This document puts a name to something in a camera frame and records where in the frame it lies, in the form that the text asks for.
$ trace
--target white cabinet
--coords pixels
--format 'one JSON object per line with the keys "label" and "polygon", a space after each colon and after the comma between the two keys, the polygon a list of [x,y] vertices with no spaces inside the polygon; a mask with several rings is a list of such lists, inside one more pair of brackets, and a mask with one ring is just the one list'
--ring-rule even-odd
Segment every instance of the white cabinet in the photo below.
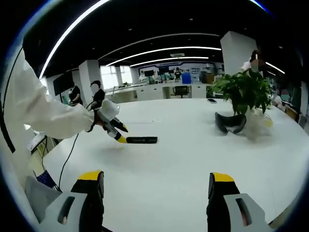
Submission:
{"label": "white cabinet", "polygon": [[164,99],[162,86],[149,86],[149,95],[151,100]]}
{"label": "white cabinet", "polygon": [[192,98],[206,98],[205,85],[192,85],[191,86]]}
{"label": "white cabinet", "polygon": [[147,101],[150,100],[149,88],[148,87],[140,87],[136,90],[137,100],[138,101]]}

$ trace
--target window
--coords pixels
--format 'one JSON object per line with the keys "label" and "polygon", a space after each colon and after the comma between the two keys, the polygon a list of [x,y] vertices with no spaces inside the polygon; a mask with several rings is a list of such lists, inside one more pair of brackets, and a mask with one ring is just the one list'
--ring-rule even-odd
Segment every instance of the window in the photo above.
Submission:
{"label": "window", "polygon": [[49,95],[46,77],[45,77],[45,76],[42,77],[42,78],[40,79],[40,82],[41,82],[42,85],[44,85],[44,86],[47,88],[47,92],[46,92],[46,93]]}
{"label": "window", "polygon": [[101,66],[101,79],[104,89],[114,88],[119,86],[116,69],[114,66]]}
{"label": "window", "polygon": [[132,83],[132,74],[129,66],[120,66],[122,83]]}

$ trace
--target desk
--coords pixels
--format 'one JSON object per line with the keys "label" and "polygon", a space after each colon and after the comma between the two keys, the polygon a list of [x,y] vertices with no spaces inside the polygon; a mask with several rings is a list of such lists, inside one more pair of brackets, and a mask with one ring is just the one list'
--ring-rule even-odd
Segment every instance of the desk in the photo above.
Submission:
{"label": "desk", "polygon": [[[206,86],[210,84],[182,84],[178,82],[170,82],[155,85],[138,85],[117,89],[114,91],[113,101],[116,103],[147,101],[157,99],[169,99],[173,94],[172,88],[176,86],[189,86],[189,98],[206,98]],[[106,93],[106,96],[111,96],[112,91]]]}
{"label": "desk", "polygon": [[[234,178],[272,221],[295,198],[308,166],[309,137],[276,107],[271,136],[256,143],[221,135],[214,113],[232,114],[229,102],[170,99],[120,104],[128,136],[158,136],[155,145],[120,144],[100,127],[82,132],[64,169],[61,188],[70,190],[85,172],[104,171],[104,226],[115,232],[207,231],[209,173]],[[44,159],[57,183],[75,137]]]}

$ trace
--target chair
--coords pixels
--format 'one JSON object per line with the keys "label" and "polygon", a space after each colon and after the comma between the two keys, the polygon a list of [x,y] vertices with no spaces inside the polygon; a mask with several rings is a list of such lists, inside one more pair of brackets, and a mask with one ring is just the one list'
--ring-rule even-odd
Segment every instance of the chair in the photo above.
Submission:
{"label": "chair", "polygon": [[181,98],[183,98],[183,95],[188,95],[189,87],[188,86],[176,86],[173,88],[173,92],[175,96],[181,96]]}

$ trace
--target ceiling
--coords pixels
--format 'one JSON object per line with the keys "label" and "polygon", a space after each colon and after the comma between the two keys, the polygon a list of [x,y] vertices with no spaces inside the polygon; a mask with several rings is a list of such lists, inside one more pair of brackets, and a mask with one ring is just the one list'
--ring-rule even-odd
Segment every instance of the ceiling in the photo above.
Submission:
{"label": "ceiling", "polygon": [[[97,0],[63,1],[28,33],[24,50],[37,75],[65,29],[95,2]],[[264,59],[290,75],[295,73],[295,67],[300,66],[299,54],[295,51],[298,41],[293,36],[292,25],[281,20],[282,16],[287,15],[278,11],[278,1],[267,2],[264,5],[272,15],[249,0],[110,0],[86,17],[66,37],[44,75],[49,77],[77,68],[86,59],[99,59],[101,65],[106,65],[161,48],[221,48],[220,39],[229,30],[256,39]],[[288,9],[284,1],[280,3],[281,9]],[[209,57],[210,62],[223,61],[221,51],[180,49],[130,58],[117,65],[169,58],[170,53]]]}

